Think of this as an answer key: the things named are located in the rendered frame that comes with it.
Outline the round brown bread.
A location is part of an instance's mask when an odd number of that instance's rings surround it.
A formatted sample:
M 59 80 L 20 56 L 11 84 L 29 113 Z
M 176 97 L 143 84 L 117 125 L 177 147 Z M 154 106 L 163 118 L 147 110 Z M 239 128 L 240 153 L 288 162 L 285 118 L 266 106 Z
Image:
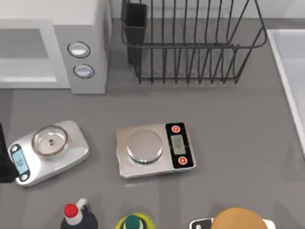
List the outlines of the round brown bread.
M 216 215 L 211 229 L 267 229 L 267 225 L 256 212 L 242 207 L 231 207 Z

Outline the round microwave knob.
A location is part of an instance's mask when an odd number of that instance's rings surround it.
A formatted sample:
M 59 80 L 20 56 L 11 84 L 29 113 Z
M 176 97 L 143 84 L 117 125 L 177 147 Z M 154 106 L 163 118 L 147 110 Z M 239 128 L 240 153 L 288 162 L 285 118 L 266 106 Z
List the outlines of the round microwave knob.
M 94 69 L 87 64 L 74 66 L 73 72 L 77 77 L 82 79 L 89 79 L 94 76 Z
M 69 54 L 75 58 L 86 58 L 91 53 L 90 47 L 81 41 L 70 43 L 67 49 Z

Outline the silver scale with red buttons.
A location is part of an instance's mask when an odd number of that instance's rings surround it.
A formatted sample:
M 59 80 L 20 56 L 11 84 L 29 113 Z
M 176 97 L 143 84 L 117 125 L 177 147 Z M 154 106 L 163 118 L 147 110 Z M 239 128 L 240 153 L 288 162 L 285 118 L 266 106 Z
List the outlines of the silver scale with red buttons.
M 119 173 L 125 178 L 194 169 L 195 155 L 185 123 L 132 126 L 116 131 Z

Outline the silver scale with blue display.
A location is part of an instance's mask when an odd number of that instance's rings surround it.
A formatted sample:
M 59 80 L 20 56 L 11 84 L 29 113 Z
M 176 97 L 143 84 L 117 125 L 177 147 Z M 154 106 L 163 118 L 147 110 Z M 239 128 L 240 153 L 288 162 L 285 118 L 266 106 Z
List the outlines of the silver scale with blue display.
M 64 172 L 90 154 L 81 128 L 72 120 L 44 126 L 11 143 L 7 150 L 19 173 L 15 181 L 22 187 Z

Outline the black cutlery holder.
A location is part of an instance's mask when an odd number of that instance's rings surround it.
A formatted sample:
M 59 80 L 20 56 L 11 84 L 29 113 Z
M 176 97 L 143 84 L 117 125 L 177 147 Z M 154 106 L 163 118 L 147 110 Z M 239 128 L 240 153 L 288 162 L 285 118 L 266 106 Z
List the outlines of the black cutlery holder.
M 137 55 L 141 53 L 147 27 L 148 6 L 144 3 L 132 3 L 122 0 L 121 20 L 127 39 L 128 64 L 137 63 Z

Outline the yellow-green bottle with green cap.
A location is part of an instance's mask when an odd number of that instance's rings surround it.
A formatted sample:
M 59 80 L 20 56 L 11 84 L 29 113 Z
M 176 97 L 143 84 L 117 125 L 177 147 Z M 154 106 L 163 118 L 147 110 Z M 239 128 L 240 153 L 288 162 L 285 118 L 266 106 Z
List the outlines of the yellow-green bottle with green cap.
M 115 229 L 156 229 L 150 217 L 142 213 L 132 213 L 123 217 Z

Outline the dark bottle with red cap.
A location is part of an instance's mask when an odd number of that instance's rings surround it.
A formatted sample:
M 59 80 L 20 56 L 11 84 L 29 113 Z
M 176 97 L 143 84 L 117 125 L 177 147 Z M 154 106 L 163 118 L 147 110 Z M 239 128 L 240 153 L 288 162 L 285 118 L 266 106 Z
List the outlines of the dark bottle with red cap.
M 80 198 L 76 203 L 66 204 L 64 218 L 59 229 L 99 229 L 96 216 L 91 211 L 88 200 Z

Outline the pale microwave oven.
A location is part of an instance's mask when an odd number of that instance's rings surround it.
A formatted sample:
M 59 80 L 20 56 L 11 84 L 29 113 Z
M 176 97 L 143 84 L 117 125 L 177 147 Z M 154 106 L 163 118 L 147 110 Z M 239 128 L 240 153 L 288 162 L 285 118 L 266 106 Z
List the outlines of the pale microwave oven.
M 111 35 L 110 0 L 0 0 L 0 88 L 103 94 Z M 69 54 L 77 41 L 90 47 L 86 58 Z M 81 64 L 94 76 L 77 77 Z

